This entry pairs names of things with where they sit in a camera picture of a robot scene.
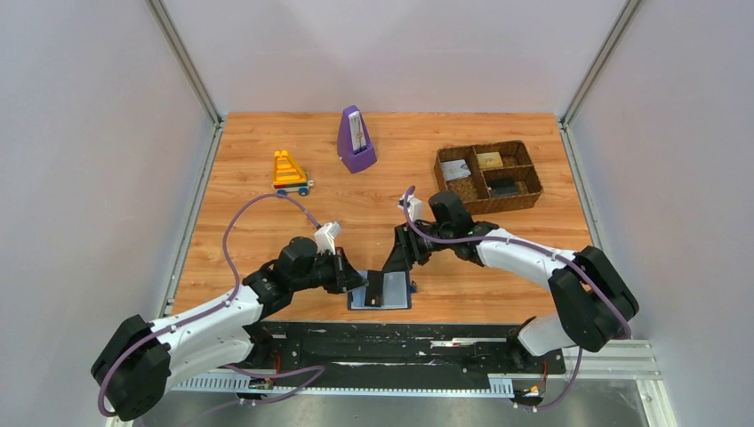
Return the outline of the blue leather card holder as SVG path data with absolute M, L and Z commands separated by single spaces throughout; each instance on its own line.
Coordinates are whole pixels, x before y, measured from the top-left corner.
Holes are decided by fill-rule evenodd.
M 366 278 L 368 270 L 361 270 L 361 275 Z M 380 308 L 371 308 L 364 305 L 365 288 L 360 287 L 349 292 L 347 298 L 348 310 L 408 310 L 412 307 L 412 295 L 417 292 L 415 283 L 410 279 L 408 272 L 384 273 L 383 302 Z

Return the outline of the dark grey VIP card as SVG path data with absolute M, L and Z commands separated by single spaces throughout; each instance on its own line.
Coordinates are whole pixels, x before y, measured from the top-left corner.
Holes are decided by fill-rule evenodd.
M 380 308 L 384 293 L 384 272 L 380 270 L 367 271 L 367 286 L 365 288 L 364 305 L 371 308 Z

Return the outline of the white silver card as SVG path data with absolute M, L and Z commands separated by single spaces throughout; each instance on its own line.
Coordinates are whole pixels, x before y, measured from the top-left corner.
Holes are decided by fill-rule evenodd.
M 464 159 L 444 161 L 440 163 L 440 167 L 445 181 L 456 181 L 471 176 L 469 165 Z

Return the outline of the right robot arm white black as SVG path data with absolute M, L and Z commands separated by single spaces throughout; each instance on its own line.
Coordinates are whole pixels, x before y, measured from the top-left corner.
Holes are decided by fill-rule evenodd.
M 638 301 L 601 249 L 556 249 L 477 221 L 450 190 L 430 198 L 434 219 L 427 222 L 413 193 L 408 188 L 397 203 L 405 223 L 394 229 L 384 271 L 409 271 L 434 253 L 451 251 L 465 262 L 513 273 L 549 291 L 554 313 L 528 319 L 510 337 L 508 359 L 517 370 L 532 370 L 552 350 L 598 352 L 613 339 L 632 336 L 630 320 L 638 314 Z

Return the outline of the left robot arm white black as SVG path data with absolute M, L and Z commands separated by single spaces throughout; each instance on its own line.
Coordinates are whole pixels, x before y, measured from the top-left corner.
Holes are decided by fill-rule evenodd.
M 125 319 L 92 364 L 98 409 L 131 421 L 190 377 L 242 361 L 263 367 L 273 346 L 254 333 L 260 321 L 287 307 L 297 292 L 321 287 L 343 294 L 365 284 L 342 248 L 321 252 L 314 240 L 293 238 L 277 258 L 209 302 L 172 317 Z

